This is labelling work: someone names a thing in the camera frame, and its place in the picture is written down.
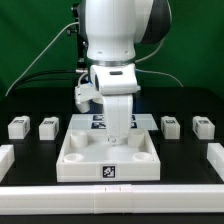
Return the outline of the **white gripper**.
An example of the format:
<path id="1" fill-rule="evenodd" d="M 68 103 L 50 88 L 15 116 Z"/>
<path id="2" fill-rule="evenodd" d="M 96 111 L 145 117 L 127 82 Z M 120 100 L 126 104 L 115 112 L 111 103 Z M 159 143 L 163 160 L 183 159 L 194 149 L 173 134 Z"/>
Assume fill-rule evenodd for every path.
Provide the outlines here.
<path id="1" fill-rule="evenodd" d="M 126 138 L 129 134 L 133 96 L 112 95 L 103 96 L 103 114 L 108 133 L 108 142 L 120 144 L 121 138 Z"/>

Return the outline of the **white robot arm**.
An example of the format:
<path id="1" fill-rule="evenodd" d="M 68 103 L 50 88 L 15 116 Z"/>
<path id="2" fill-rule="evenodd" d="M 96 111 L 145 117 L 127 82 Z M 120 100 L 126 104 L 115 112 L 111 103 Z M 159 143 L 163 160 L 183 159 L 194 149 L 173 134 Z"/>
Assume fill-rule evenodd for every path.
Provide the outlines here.
<path id="1" fill-rule="evenodd" d="M 83 113 L 89 102 L 103 105 L 108 141 L 127 139 L 131 126 L 137 43 L 155 44 L 171 26 L 168 0 L 83 0 L 79 5 L 81 34 L 88 43 L 90 82 L 75 88 Z"/>

